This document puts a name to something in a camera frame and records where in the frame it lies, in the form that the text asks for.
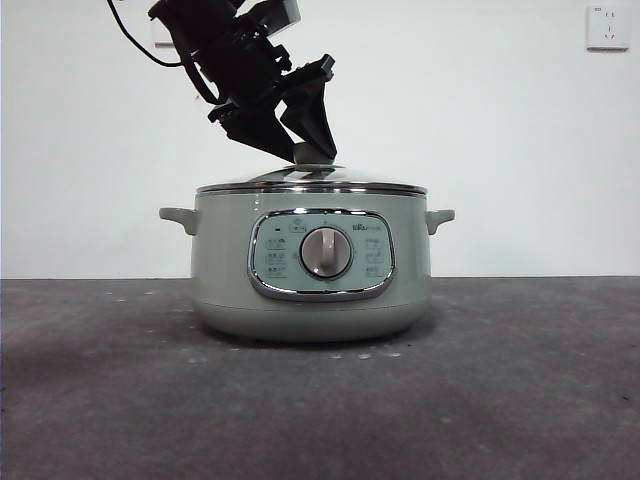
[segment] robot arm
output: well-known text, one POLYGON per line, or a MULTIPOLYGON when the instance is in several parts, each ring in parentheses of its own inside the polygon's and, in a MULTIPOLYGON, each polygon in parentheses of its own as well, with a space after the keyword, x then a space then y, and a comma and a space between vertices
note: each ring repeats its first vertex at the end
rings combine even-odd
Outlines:
POLYGON ((169 30, 209 114, 232 140, 295 162, 296 146, 283 125, 312 146, 314 162, 332 163, 336 147, 324 108, 334 60, 324 55, 291 73, 289 53, 269 36, 300 20, 296 0, 265 0, 236 16, 245 0, 159 0, 149 17, 169 30), (217 86, 214 94, 198 72, 217 86), (275 108, 284 101, 280 120, 275 108))

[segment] wall outlet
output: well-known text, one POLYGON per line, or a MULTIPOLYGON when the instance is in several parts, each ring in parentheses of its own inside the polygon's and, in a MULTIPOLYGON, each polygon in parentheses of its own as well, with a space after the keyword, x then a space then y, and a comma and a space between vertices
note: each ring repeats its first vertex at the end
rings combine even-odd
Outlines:
POLYGON ((156 48, 173 48, 173 39, 169 30, 157 18, 151 22, 151 40, 156 48))
POLYGON ((630 5, 591 5, 587 7, 588 50, 627 50, 630 43, 630 5))

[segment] pot handle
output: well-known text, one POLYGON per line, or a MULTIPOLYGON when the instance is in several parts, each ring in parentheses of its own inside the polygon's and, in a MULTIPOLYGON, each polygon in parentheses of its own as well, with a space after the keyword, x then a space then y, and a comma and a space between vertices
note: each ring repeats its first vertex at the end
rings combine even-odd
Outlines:
POLYGON ((441 223, 450 222, 454 218, 456 218, 455 210, 434 210, 433 212, 427 212, 426 221, 429 235, 434 235, 441 223))
POLYGON ((195 235, 198 232, 198 212, 196 210, 161 208, 158 213, 163 220, 171 220, 182 225, 188 235, 195 235))

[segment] white knob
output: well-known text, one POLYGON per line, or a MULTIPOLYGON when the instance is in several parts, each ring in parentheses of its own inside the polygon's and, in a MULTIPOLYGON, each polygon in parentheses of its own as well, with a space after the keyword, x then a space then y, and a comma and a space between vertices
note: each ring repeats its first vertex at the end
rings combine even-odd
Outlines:
POLYGON ((347 237, 335 228, 313 230, 302 241, 302 263, 312 274, 330 278, 340 275, 351 261, 351 245, 347 237))

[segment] glass lid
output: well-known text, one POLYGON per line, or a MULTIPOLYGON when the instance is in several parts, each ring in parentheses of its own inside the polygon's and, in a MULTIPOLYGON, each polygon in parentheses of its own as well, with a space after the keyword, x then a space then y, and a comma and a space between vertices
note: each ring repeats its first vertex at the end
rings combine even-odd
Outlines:
POLYGON ((249 180, 232 181, 200 187, 198 194, 210 192, 264 193, 292 191, 335 191, 353 193, 388 193, 425 195, 427 190, 415 185, 381 181, 371 174, 339 165, 300 164, 255 176, 249 180))

